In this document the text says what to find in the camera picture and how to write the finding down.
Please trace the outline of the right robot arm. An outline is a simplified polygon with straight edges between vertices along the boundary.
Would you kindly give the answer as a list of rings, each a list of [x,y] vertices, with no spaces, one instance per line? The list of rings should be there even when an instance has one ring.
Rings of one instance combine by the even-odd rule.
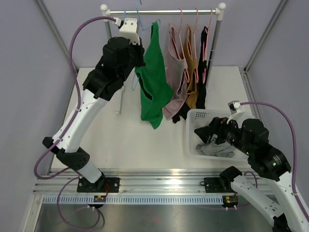
[[[241,127],[234,120],[215,117],[210,124],[194,130],[205,143],[216,136],[215,142],[227,142],[247,155],[250,167],[265,180],[277,201],[272,201],[252,186],[242,172],[231,166],[219,175],[223,191],[242,195],[269,222],[274,232],[307,232],[308,208],[301,197],[293,192],[292,169],[285,155],[268,141],[269,131],[254,118],[243,121]]]

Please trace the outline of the green tank top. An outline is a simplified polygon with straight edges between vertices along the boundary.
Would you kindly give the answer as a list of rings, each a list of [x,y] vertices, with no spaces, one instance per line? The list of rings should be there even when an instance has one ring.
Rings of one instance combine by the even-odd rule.
[[[144,54],[144,62],[145,66],[135,69],[140,85],[140,118],[142,121],[149,122],[155,130],[163,119],[163,108],[169,103],[174,93],[167,84],[157,22],[151,26],[150,43]]]

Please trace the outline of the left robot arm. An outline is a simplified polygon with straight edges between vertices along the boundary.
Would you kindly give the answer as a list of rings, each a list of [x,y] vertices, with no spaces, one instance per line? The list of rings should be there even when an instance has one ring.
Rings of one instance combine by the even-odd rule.
[[[142,41],[132,42],[124,37],[109,39],[103,46],[102,57],[83,83],[80,106],[71,112],[57,134],[43,139],[43,145],[61,163],[82,176],[78,192],[105,190],[104,173],[80,143],[96,115],[124,85],[131,71],[145,65],[143,55]]]

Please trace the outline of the grey tank top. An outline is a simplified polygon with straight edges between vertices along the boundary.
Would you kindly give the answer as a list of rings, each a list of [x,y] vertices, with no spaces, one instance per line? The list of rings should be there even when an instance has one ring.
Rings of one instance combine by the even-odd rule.
[[[229,143],[222,143],[217,145],[215,141],[212,141],[209,144],[197,144],[196,150],[205,156],[232,158],[235,156],[236,149]]]

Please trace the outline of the pink tank top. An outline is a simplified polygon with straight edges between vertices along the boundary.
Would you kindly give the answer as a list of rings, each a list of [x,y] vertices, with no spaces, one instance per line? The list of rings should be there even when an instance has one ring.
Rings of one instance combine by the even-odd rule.
[[[177,50],[175,28],[169,26],[169,44],[165,55],[166,80],[173,90],[171,100],[163,108],[163,115],[171,120],[181,109],[187,99],[187,82],[185,71],[187,62]]]

